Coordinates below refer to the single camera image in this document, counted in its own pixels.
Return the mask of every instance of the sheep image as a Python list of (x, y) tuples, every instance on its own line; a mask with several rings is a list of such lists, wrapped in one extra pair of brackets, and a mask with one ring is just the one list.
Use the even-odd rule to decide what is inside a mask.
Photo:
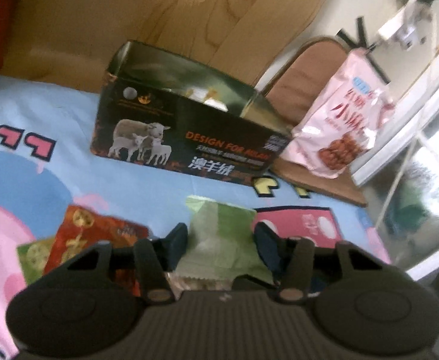
[(148, 162), (146, 162), (146, 164), (149, 164), (154, 156), (156, 156), (155, 166), (158, 165), (159, 158), (161, 158), (161, 160), (159, 161), (160, 165), (166, 164), (171, 155), (171, 147), (162, 145), (162, 141), (163, 140), (161, 138), (153, 138), (151, 157), (149, 157), (149, 160)]
[(169, 130), (170, 126), (163, 126), (161, 123), (142, 123), (136, 120), (122, 119), (118, 122), (113, 132), (113, 140), (118, 137), (128, 138), (134, 140), (134, 135), (140, 137), (146, 137), (143, 141), (143, 150), (141, 154), (141, 160), (144, 159), (144, 155), (148, 150), (152, 148), (152, 139), (163, 139), (164, 130)]
[(110, 147), (110, 152), (107, 154), (108, 157), (111, 157), (113, 153), (116, 157), (119, 157), (119, 150), (125, 148), (128, 150), (128, 158), (126, 161), (131, 162), (131, 156), (136, 150), (139, 150), (138, 158), (141, 155), (142, 144), (146, 137), (140, 137), (136, 134), (133, 134), (134, 139), (128, 139), (124, 137), (116, 137), (113, 141), (113, 145)]

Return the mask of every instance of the black box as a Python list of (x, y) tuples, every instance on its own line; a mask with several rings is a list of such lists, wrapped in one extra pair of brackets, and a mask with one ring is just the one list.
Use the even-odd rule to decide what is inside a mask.
[(289, 142), (281, 118), (254, 88), (129, 41), (106, 71), (91, 152), (250, 184)]

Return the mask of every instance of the blue label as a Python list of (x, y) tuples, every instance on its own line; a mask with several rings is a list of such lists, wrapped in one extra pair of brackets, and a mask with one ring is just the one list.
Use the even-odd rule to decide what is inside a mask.
[(367, 95), (371, 91), (371, 87), (359, 77), (353, 78), (354, 87), (361, 93)]

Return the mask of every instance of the wooden board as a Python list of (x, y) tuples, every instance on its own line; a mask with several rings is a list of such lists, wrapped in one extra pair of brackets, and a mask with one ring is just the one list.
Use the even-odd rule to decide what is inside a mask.
[(301, 165), (278, 158), (274, 161), (271, 171), (297, 187), (303, 187), (307, 190), (357, 204), (361, 207), (368, 205), (363, 193), (355, 185), (348, 170), (337, 179), (325, 179), (312, 175)]
[[(333, 39), (323, 38), (306, 44), (292, 63), (269, 86), (267, 97), (286, 123), (295, 126), (303, 120), (316, 97), (346, 60), (347, 52)], [(271, 171), (286, 181), (360, 206), (367, 202), (349, 171), (337, 179), (312, 175), (305, 167), (277, 159)]]
[(2, 74), (96, 92), (135, 39), (254, 84), (324, 0), (20, 0)]

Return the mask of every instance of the pink snack bag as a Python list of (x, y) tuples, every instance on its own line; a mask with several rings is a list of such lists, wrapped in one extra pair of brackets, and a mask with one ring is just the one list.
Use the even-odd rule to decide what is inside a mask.
[(281, 157), (314, 175), (335, 179), (374, 146), (378, 130), (394, 111), (385, 83), (365, 57), (350, 52), (344, 64), (292, 130), (293, 141)]

